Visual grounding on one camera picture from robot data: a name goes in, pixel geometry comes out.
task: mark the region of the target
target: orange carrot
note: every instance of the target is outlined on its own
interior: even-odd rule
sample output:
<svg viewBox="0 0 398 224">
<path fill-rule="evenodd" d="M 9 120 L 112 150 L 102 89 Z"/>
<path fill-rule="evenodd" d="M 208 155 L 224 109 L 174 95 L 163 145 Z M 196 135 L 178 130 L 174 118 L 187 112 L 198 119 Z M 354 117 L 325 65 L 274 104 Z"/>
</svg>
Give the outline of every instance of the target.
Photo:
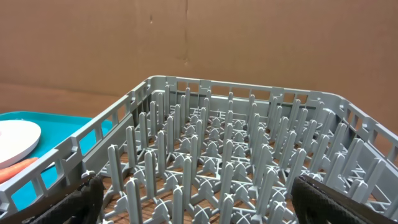
<svg viewBox="0 0 398 224">
<path fill-rule="evenodd" d="M 17 175 L 20 171 L 31 165 L 34 161 L 37 160 L 37 157 L 31 159 L 25 159 L 22 162 L 18 162 L 10 167 L 4 168 L 0 170 L 0 184 L 4 183 L 5 181 L 11 179 Z"/>
</svg>

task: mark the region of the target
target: brown cardboard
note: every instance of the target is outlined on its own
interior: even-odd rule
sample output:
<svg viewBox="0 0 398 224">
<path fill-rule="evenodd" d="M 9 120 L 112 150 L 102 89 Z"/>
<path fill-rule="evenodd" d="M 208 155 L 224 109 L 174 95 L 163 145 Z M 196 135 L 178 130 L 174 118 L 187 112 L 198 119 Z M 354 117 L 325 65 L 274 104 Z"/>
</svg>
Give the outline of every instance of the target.
<svg viewBox="0 0 398 224">
<path fill-rule="evenodd" d="M 397 62 L 396 0 L 0 1 L 3 83 L 122 95 L 178 75 L 330 91 L 395 131 Z"/>
</svg>

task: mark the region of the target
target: dish rack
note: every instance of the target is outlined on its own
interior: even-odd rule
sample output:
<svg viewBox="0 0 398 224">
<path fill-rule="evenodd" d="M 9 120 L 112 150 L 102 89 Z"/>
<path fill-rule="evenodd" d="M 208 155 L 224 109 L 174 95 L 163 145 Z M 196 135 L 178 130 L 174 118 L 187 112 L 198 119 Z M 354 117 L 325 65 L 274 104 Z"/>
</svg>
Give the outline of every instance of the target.
<svg viewBox="0 0 398 224">
<path fill-rule="evenodd" d="M 108 117 L 113 127 L 103 134 Z M 82 154 L 92 132 L 96 143 Z M 391 144 L 388 153 L 374 146 L 377 136 Z M 130 223 L 183 223 L 184 215 L 192 223 L 298 223 L 290 202 L 298 175 L 396 220 L 397 155 L 398 137 L 338 95 L 154 76 L 0 185 L 0 216 L 17 212 L 12 195 L 28 182 L 40 200 L 95 172 L 111 182 L 98 223 L 122 213 Z M 41 173 L 53 162 L 58 177 L 47 188 Z M 167 192 L 172 200 L 160 197 Z M 145 202 L 155 204 L 149 218 Z"/>
</svg>

